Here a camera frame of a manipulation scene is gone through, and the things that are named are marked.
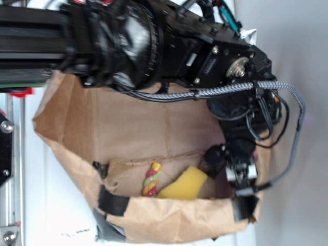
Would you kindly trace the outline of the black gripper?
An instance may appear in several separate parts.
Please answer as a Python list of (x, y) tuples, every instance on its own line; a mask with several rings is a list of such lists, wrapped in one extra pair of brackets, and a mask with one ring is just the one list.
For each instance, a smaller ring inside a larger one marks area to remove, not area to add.
[(241, 120), (221, 121), (225, 138), (227, 180), (233, 187), (249, 187), (257, 177), (255, 139)]

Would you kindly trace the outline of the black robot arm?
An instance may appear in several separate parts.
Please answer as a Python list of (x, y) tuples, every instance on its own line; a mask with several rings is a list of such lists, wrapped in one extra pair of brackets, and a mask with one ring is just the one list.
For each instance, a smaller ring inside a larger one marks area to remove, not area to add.
[(1, 92), (22, 93), (58, 70), (146, 101), (206, 99), (244, 188), (253, 184), (255, 142), (273, 131), (281, 104), (261, 86), (277, 80), (271, 61), (230, 14), (224, 1), (68, 1), (58, 10), (3, 1)]

